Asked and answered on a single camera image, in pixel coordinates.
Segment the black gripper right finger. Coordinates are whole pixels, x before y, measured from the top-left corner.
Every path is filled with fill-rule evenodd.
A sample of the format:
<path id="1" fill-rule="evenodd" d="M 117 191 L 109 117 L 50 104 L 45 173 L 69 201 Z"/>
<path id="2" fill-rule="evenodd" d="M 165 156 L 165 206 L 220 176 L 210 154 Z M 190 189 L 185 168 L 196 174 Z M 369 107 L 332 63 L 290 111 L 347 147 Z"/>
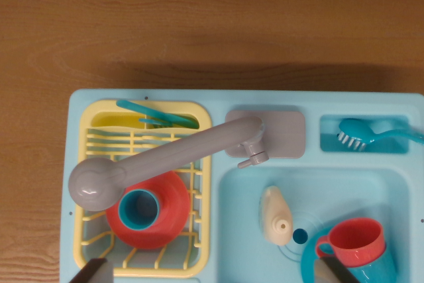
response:
<path id="1" fill-rule="evenodd" d="M 336 256 L 321 256 L 314 262 L 314 282 L 370 282 L 361 268 L 348 267 Z"/>

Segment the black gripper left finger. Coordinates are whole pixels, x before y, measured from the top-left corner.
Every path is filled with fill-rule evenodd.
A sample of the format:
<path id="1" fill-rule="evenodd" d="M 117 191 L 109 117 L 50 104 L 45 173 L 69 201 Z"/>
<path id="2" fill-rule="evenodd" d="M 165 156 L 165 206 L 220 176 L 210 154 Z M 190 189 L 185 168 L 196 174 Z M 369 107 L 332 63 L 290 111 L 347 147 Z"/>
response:
<path id="1" fill-rule="evenodd" d="M 70 283 L 113 283 L 113 264 L 106 258 L 91 259 Z"/>

